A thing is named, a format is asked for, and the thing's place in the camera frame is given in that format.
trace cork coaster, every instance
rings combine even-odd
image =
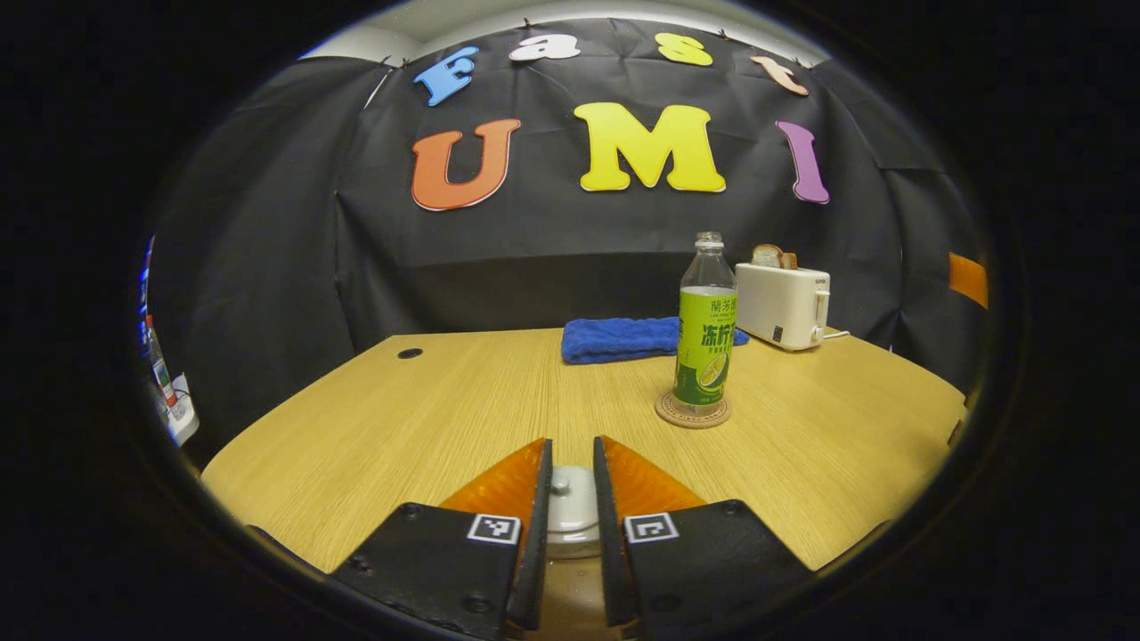
[[[728,399],[726,398],[722,398],[720,403],[717,403],[716,412],[712,412],[708,416],[689,416],[686,414],[682,414],[673,406],[671,391],[665,392],[665,396],[659,398],[657,403],[653,404],[653,407],[657,409],[658,416],[665,419],[674,425],[693,430],[719,425],[720,423],[727,421],[728,416],[732,415],[732,406],[728,405]]]

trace yellow letter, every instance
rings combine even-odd
[[[701,65],[702,67],[712,64],[712,56],[706,54],[705,46],[693,38],[676,33],[658,33],[653,39],[660,44],[657,50],[675,63]]]
[[[669,105],[650,132],[634,114],[617,103],[588,103],[573,111],[589,128],[589,173],[581,177],[587,192],[614,192],[629,186],[629,175],[618,168],[618,152],[626,156],[642,185],[653,187],[665,161],[673,154],[669,186],[683,192],[724,192],[709,148],[705,109]]]

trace white wall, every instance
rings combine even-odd
[[[462,1],[409,2],[345,29],[302,57],[350,56],[380,60],[390,55],[389,63],[399,64],[401,58],[413,60],[487,33],[521,26],[524,17],[531,23],[613,17],[676,23],[710,33],[723,29],[734,40],[787,58],[798,58],[806,66],[830,57],[821,47],[783,25],[724,0],[677,0],[676,5],[643,0],[567,0],[526,7],[519,7],[519,1],[500,0],[503,9],[499,13],[474,19],[472,15],[481,15],[474,7],[486,7],[470,0],[467,5],[456,5]],[[465,13],[457,13],[457,7]],[[417,40],[409,33],[425,40]]]
[[[341,31],[301,57],[345,56],[380,62],[384,56],[391,56],[388,63],[396,66],[400,64],[401,58],[409,60],[418,58],[422,46],[418,40],[401,33],[368,24],[357,24]]]

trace wooden table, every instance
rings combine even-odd
[[[653,403],[674,357],[565,365],[561,330],[392,336],[251,425],[202,480],[234,516],[325,571],[402,502],[438,504],[538,437],[592,466],[628,445],[707,501],[741,498],[817,569],[897,516],[964,415],[945,381],[858,340],[733,349],[732,417],[673,427]],[[400,359],[397,354],[421,348]]]

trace blue letter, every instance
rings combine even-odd
[[[429,107],[434,107],[442,103],[448,96],[463,89],[471,82],[471,78],[459,78],[457,74],[471,73],[475,68],[475,63],[465,56],[471,56],[478,51],[479,47],[464,47],[416,76],[415,82],[423,82],[427,87],[427,90],[431,91],[431,98],[427,99]]]

